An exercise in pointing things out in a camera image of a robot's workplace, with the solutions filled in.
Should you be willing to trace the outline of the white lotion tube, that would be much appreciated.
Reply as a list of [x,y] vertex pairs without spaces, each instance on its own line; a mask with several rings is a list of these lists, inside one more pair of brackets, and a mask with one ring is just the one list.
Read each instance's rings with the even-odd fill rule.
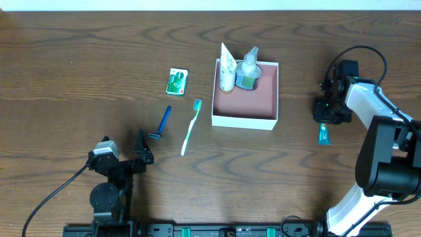
[[228,48],[221,43],[220,54],[220,89],[224,93],[230,93],[235,86],[237,63]]

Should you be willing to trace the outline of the Colgate toothpaste tube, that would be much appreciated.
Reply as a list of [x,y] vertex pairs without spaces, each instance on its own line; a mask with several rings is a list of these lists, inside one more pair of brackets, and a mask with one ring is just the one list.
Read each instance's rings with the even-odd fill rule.
[[325,123],[320,123],[319,134],[318,134],[318,144],[330,145],[329,130]]

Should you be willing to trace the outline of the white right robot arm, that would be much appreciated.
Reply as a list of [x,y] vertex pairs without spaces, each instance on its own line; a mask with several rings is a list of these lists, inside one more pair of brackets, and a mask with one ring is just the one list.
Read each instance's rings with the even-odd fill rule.
[[312,228],[312,236],[357,236],[382,209],[420,199],[420,122],[402,113],[379,83],[361,78],[357,61],[334,61],[314,101],[319,140],[327,125],[356,114],[367,129],[355,165],[355,184]]

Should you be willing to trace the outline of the clear hand sanitizer pump bottle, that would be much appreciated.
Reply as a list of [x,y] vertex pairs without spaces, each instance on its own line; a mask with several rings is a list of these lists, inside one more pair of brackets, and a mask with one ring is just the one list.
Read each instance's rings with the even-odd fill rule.
[[255,82],[262,74],[261,68],[257,65],[259,48],[254,46],[248,52],[244,60],[237,64],[235,85],[244,90],[254,90]]

